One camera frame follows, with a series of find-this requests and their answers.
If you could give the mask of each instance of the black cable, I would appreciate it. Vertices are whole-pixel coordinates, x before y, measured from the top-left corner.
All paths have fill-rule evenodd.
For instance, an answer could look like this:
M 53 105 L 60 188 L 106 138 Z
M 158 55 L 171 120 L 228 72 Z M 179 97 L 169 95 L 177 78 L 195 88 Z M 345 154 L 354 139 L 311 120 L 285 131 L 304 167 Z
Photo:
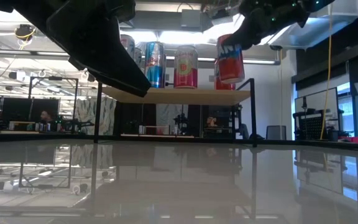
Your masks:
M 177 12 L 179 12 L 179 8 L 181 5 L 183 5 L 183 3 L 185 3 L 186 5 L 190 6 L 192 10 L 194 10 L 193 6 L 191 6 L 190 4 L 188 4 L 187 2 L 182 2 L 180 3 L 180 5 L 178 6 Z

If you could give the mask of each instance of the computer monitor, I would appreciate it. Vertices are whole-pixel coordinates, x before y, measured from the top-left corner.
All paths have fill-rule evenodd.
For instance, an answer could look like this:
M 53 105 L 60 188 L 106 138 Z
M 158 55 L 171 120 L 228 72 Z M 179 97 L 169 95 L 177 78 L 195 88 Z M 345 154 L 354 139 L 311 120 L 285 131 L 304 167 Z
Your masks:
M 2 118 L 6 121 L 28 121 L 30 115 L 31 99 L 4 98 Z
M 30 121 L 40 122 L 41 113 L 46 111 L 52 119 L 57 119 L 60 101 L 56 99 L 34 99 L 31 109 Z

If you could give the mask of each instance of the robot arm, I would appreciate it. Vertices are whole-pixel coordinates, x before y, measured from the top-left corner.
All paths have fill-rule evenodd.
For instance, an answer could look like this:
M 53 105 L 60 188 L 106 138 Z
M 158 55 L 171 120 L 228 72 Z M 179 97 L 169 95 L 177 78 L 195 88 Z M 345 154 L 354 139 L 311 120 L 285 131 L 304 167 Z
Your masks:
M 241 44 L 243 50 L 257 45 L 286 26 L 298 23 L 303 27 L 310 13 L 334 0 L 243 0 L 239 12 L 245 17 L 240 28 L 224 45 Z

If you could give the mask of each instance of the blue can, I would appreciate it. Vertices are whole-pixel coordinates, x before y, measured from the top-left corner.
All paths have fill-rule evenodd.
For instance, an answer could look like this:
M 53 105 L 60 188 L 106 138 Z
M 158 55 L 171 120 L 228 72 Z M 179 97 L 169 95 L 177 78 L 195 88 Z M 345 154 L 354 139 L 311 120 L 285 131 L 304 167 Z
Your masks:
M 161 42 L 148 42 L 145 52 L 144 73 L 152 88 L 164 88 L 163 83 L 164 45 Z

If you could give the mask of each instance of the soda can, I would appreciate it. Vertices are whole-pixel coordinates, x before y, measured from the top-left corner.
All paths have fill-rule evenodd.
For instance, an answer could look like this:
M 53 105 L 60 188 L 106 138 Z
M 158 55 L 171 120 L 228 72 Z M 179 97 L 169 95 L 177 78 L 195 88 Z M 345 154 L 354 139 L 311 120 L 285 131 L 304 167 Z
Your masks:
M 124 46 L 129 56 L 131 56 L 131 58 L 135 58 L 135 40 L 129 35 L 122 34 L 121 44 Z
M 145 75 L 152 88 L 163 88 L 164 46 L 161 42 L 148 42 L 145 54 Z
M 135 48 L 135 57 L 134 60 L 139 68 L 142 67 L 142 50 Z
M 230 37 L 226 34 L 218 38 L 218 64 L 221 81 L 225 84 L 239 83 L 245 79 L 241 45 L 222 46 Z
M 215 90 L 235 90 L 236 84 L 224 84 L 219 74 L 219 64 L 215 61 Z
M 175 53 L 173 87 L 197 88 L 198 53 L 193 46 L 181 46 Z
M 165 77 L 167 76 L 166 72 L 167 72 L 167 55 L 164 55 L 164 61 L 162 64 L 162 81 L 161 81 L 162 88 L 165 88 Z

